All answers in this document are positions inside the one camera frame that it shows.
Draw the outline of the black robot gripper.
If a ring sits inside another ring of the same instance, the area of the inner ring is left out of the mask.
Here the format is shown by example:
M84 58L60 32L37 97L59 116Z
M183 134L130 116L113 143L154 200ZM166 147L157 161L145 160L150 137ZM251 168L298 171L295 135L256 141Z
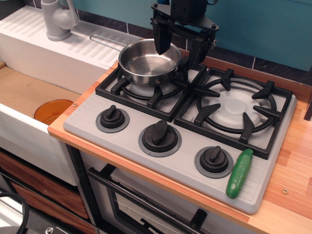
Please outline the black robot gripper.
M168 0L165 4L153 3L153 35L157 53L162 55L170 49L172 35L169 25L219 30L219 26L206 17L207 6L216 3L216 0ZM209 41L203 37L192 39L189 68L196 68L204 61L209 47Z

